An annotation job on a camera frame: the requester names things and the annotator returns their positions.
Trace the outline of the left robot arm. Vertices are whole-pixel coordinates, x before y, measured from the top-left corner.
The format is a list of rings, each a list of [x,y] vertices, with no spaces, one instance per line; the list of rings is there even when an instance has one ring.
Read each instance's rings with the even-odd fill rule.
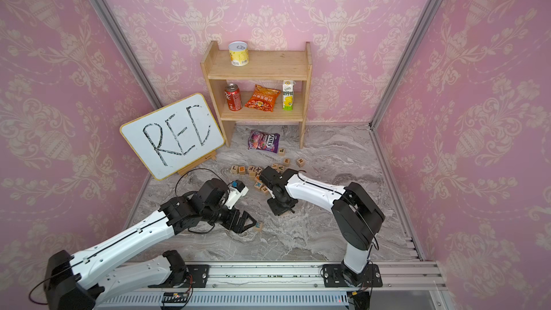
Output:
[[[242,233],[256,225],[235,208],[247,195],[241,181],[211,179],[198,191],[176,196],[141,222],[91,248],[62,250],[47,262],[43,290],[49,309],[94,309],[111,298],[139,288],[193,288],[194,277],[177,251],[132,266],[127,261],[146,249],[201,222]]]

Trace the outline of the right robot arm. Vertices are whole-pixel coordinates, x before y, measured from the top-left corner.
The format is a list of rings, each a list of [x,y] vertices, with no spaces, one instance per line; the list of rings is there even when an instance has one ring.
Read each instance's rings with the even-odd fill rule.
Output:
[[[367,191],[356,182],[345,187],[330,185],[295,169],[278,172],[269,166],[261,172],[260,181],[271,192],[267,203],[276,216],[291,212],[300,200],[334,215],[347,242],[343,274],[350,284],[358,284],[367,271],[371,250],[379,248],[377,234],[385,221],[385,214]]]

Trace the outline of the block with brown F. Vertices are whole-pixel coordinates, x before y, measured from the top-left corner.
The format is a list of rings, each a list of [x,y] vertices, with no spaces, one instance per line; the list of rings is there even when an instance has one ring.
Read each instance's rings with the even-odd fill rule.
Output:
[[[270,189],[268,189],[266,186],[262,186],[261,191],[262,191],[265,195],[268,195],[268,196],[271,195]]]

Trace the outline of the purple candy bag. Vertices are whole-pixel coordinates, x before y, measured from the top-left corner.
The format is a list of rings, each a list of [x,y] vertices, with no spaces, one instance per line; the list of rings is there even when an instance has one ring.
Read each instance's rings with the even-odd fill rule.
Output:
[[[279,133],[253,130],[248,138],[248,149],[277,153],[280,137]]]

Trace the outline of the wooden whiteboard easel stand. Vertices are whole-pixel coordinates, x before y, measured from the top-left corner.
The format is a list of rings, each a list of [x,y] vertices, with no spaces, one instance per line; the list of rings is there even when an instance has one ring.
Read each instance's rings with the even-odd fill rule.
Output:
[[[213,152],[210,152],[208,154],[206,154],[205,156],[202,156],[200,157],[199,159],[197,159],[196,161],[192,162],[191,164],[188,164],[186,167],[180,169],[177,173],[178,175],[184,175],[186,174],[187,172],[189,172],[190,170],[198,167],[199,165],[201,165],[202,163],[205,163],[209,160],[215,160],[217,159],[217,151],[214,150]]]

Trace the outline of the orange snack bag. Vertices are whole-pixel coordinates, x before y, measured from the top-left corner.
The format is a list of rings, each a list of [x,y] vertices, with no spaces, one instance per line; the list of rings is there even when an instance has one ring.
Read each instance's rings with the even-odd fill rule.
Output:
[[[280,94],[281,92],[279,90],[255,85],[254,92],[245,104],[245,107],[265,112],[273,112],[277,97]]]

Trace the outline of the whiteboard with yellow rim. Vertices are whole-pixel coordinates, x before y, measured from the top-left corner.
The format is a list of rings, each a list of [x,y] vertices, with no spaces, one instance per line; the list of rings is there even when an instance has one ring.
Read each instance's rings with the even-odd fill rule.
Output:
[[[225,144],[201,93],[123,124],[120,133],[156,180],[163,180]]]

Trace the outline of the red soda can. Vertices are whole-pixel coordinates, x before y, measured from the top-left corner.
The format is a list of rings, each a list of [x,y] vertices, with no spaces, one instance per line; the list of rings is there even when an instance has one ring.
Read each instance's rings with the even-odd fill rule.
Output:
[[[235,83],[227,84],[225,88],[225,97],[228,103],[228,108],[231,111],[239,111],[242,109],[240,89]]]

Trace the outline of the green white drink carton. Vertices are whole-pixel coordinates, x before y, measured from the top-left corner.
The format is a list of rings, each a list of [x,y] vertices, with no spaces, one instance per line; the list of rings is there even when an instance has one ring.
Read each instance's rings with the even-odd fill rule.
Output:
[[[293,80],[286,80],[283,83],[282,100],[284,111],[292,111],[294,108],[294,86],[295,82]]]

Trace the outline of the yellow tin can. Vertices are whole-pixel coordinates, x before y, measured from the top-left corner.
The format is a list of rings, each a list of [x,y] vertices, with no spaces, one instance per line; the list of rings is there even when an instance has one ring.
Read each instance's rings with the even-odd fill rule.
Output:
[[[249,63],[248,44],[243,41],[231,42],[228,45],[230,61],[233,66],[241,67]]]

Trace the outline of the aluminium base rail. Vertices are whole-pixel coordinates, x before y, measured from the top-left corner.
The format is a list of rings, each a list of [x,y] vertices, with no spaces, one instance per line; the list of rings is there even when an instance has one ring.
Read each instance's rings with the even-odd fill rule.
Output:
[[[133,263],[107,274],[96,309],[453,309],[435,263],[377,262],[348,286],[330,262],[188,263],[182,284],[150,284],[167,264]]]

